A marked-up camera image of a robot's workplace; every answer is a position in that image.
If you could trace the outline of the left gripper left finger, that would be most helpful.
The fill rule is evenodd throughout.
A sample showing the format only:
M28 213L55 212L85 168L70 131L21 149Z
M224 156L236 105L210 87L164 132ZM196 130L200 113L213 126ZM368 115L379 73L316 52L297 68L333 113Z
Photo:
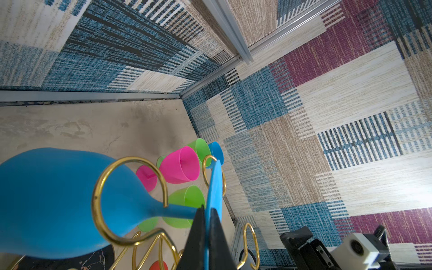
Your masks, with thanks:
M196 211L186 246L176 270L203 270L205 250L204 206Z

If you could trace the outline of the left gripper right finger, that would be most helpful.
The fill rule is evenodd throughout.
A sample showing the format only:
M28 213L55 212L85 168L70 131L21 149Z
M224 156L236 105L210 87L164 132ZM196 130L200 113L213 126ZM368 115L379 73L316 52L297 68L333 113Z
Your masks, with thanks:
M236 264L227 244L219 215L214 208L210 212L209 226L209 269L235 270Z

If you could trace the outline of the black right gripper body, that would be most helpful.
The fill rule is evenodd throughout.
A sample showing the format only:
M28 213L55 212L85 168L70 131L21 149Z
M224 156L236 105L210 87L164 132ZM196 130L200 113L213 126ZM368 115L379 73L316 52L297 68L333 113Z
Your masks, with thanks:
M280 235L280 240L299 270L340 270L325 245L318 239L308 242L313 233L307 226Z

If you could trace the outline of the red wine glass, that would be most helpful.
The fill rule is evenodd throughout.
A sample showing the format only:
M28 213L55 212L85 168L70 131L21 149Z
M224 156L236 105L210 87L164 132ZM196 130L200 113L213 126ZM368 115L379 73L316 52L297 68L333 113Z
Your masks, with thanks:
M167 264L163 261L163 268L161 268L161 267L160 267L160 263L159 263L159 261L156 261L156 262L154 262L154 263L150 266L149 270L168 270L168 266L167 266Z

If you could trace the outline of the green back wine glass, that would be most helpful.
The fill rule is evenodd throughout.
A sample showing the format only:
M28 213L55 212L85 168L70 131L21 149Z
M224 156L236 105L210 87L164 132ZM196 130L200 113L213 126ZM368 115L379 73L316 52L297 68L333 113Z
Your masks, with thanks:
M199 187L191 185L170 194L168 202L170 205L180 205L198 209L201 208L202 205L205 206L205 197ZM178 229L191 228L193 223L192 219L170 217L163 217L162 219L167 225ZM147 219L138 225L138 229L141 232L149 232L158 225L158 222L159 217Z

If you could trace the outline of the green wine glass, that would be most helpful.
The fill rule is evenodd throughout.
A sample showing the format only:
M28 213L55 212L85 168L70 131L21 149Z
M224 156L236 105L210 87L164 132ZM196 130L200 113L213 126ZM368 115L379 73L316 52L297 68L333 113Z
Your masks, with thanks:
M198 138L198 139L196 139L195 141L192 141L192 142L190 142L189 144L187 144L186 146L189 146L189 147L191 147L194 151L195 151L195 153L197 154L197 156L198 156L198 158L199 158L199 160L201 161L201 162L203 162L203 160L204 160L204 158L207 156L207 155L211 155L211 152L210 152L210 148L209 148L209 146L208 146L208 143L204 140L204 139L202 139L202 138ZM157 159L157 162L156 162L156 166L159 168L160 167L160 165L161 165L161 163L162 163L162 161L165 159L165 157L166 156L160 156L158 159ZM209 160L207 160L206 161L206 168L209 168L209 166L211 165L211 160L209 159Z
M170 194L168 202L170 205L180 205L198 209L201 208L202 205L205 206L205 197L199 187L191 185ZM192 219L170 217L163 217L162 219L167 225L178 229L191 228L193 223ZM149 232L158 225L158 222L159 217L147 219L138 225L138 229L141 232Z

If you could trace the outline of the pink wine glass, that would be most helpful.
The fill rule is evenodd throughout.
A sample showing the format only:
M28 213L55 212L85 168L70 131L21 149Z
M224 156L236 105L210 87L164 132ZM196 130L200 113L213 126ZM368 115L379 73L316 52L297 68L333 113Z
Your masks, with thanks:
M181 184L196 181L200 175L200 160L191 147L185 146L166 156L159 170L167 183ZM136 176L148 192L156 188L158 178L150 167L140 166Z

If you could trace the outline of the blue front wine glass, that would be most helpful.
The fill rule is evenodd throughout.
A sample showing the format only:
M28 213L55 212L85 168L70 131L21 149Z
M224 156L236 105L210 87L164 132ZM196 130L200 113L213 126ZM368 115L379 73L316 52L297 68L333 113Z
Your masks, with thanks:
M215 157L217 160L220 161L220 163L223 165L225 162L225 158L223 155L223 150L218 142L211 142L208 144L210 149L210 154Z

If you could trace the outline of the green front wine glass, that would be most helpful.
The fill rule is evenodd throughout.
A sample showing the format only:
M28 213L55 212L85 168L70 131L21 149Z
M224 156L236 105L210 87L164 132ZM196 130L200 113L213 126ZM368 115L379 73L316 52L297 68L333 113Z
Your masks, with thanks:
M204 160L204 158L207 156L207 155L211 155L211 152L210 152L210 148L209 148L209 146L208 146L208 143L204 140L204 139L202 139L202 138L198 138L198 139L196 139L195 141L192 141L192 142L190 142L189 144L187 144L186 146L189 146L189 147L191 147L194 151L195 151L195 153L197 154L197 156L198 156L198 158L199 158L199 160L201 161L201 162L203 162L203 160ZM160 156L158 159L157 159L157 162L156 162L156 166L159 168L160 167L160 165L161 165L161 163L162 163L162 161L165 159L165 157L166 156ZM209 166L211 165L211 160L209 159L209 160L207 160L206 161L206 168L209 168Z

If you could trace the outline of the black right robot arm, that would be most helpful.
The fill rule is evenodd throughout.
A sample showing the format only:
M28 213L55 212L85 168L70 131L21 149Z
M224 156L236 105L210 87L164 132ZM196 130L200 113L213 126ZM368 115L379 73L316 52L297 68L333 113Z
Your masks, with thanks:
M329 251L306 226L280 235L299 270L397 270L392 261L387 230L380 225L373 234L353 233Z

